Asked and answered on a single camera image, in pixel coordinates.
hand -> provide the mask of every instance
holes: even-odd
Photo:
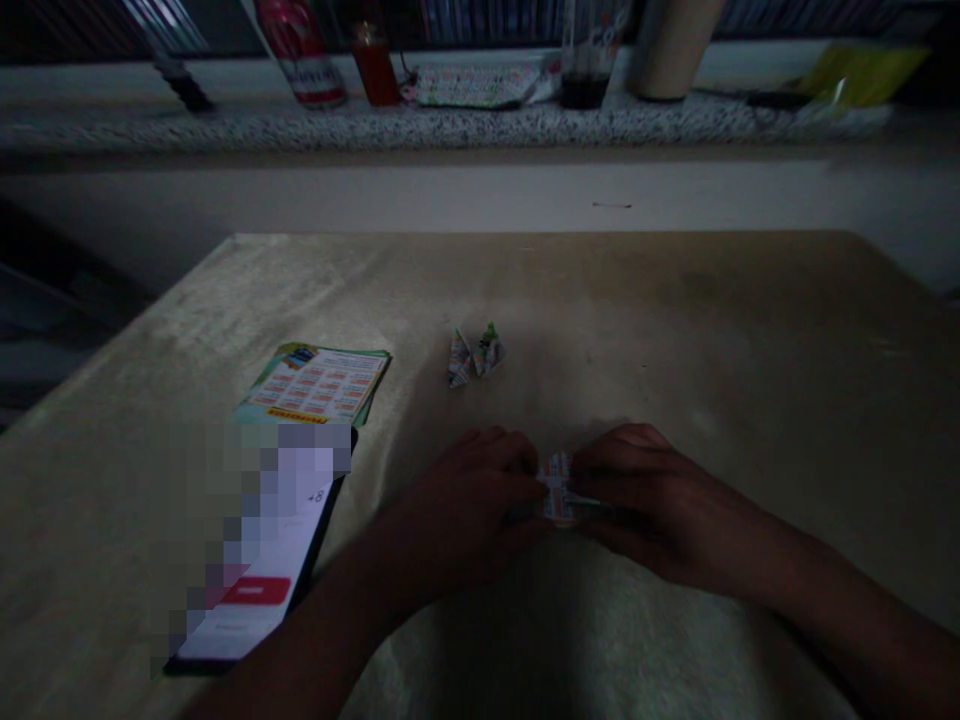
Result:
[[[574,489],[614,505],[578,528],[664,580],[773,606],[822,546],[683,456],[652,425],[622,425],[573,457]]]
[[[522,433],[471,430],[337,564],[364,568],[362,585],[403,616],[491,580],[553,528],[543,519],[505,524],[511,508],[547,494],[537,466]]]

beige tablecloth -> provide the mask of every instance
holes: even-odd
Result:
[[[452,327],[489,319],[506,365],[448,390]],[[217,528],[180,446],[290,340],[394,356],[321,562],[470,426],[545,455],[648,421],[958,631],[958,337],[843,233],[234,237],[0,440],[0,715],[164,717],[205,682],[150,672],[170,541]],[[345,716],[851,712],[763,613],[558,533],[395,633]]]

soda can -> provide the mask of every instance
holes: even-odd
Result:
[[[257,22],[297,101],[330,108],[346,101],[343,78],[330,62],[308,0],[256,0]]]

windowsill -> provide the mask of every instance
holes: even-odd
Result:
[[[6,110],[0,113],[0,157],[816,144],[868,140],[892,114],[888,107],[844,115],[756,110],[740,100],[696,92],[670,105],[608,93],[595,111],[564,110],[555,103],[505,112],[376,109],[358,98],[333,111],[307,111],[292,100],[227,103],[205,117],[167,104]]]

person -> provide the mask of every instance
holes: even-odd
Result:
[[[505,522],[540,500],[519,432],[461,437],[332,562],[188,718],[335,718],[370,656],[419,609],[490,581],[551,531]],[[650,425],[577,452],[577,492],[622,510],[577,531],[662,579],[755,603],[811,638],[878,717],[960,717],[960,643],[823,542],[763,511]]]

